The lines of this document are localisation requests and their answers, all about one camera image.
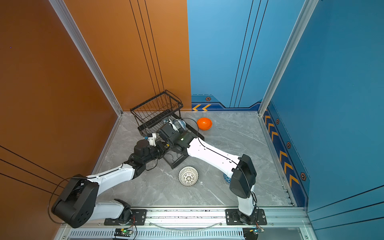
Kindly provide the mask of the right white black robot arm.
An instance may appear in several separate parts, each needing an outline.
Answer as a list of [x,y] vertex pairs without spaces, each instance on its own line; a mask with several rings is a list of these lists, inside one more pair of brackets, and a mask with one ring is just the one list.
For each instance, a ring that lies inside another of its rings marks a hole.
[[231,179],[230,190],[238,197],[239,220],[245,225],[257,223],[257,199],[254,194],[257,173],[248,155],[239,157],[226,153],[173,123],[164,124],[157,134],[172,151],[200,159],[227,175]]

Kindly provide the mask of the blue floral white bowl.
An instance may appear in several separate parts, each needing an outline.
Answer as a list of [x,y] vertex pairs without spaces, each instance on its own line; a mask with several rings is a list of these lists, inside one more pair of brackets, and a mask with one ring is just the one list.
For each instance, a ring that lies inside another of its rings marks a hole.
[[179,130],[185,131],[187,129],[186,123],[182,119],[177,119],[175,125],[177,125]]

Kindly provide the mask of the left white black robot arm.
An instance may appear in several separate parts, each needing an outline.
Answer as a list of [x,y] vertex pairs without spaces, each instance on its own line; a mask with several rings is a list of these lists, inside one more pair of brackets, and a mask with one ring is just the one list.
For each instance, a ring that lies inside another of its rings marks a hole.
[[161,159],[169,150],[169,144],[140,140],[127,161],[116,168],[91,175],[75,175],[68,180],[62,193],[49,213],[54,214],[72,228],[79,228],[88,221],[111,219],[120,225],[132,218],[131,206],[121,200],[98,202],[97,198],[105,191],[138,178],[147,168],[147,163]]

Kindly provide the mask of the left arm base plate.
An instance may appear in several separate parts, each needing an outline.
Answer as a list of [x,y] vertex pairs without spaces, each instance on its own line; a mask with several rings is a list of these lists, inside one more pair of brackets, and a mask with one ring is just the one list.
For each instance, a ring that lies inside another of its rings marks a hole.
[[119,219],[105,219],[105,226],[144,226],[147,218],[146,209],[133,209],[131,210],[131,215],[128,220],[119,220]]

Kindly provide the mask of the orange plastic bowl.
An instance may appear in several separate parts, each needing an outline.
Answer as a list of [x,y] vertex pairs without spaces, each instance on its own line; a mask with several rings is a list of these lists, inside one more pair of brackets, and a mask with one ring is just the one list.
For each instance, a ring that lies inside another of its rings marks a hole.
[[209,118],[200,118],[197,120],[198,128],[203,131],[209,130],[213,122]]

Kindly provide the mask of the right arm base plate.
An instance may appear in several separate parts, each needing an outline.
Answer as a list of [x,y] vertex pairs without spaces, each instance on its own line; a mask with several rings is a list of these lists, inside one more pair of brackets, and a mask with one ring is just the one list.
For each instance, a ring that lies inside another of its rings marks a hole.
[[250,216],[241,213],[238,209],[226,209],[226,223],[229,226],[248,225],[265,226],[267,225],[266,214],[263,209],[254,209]]

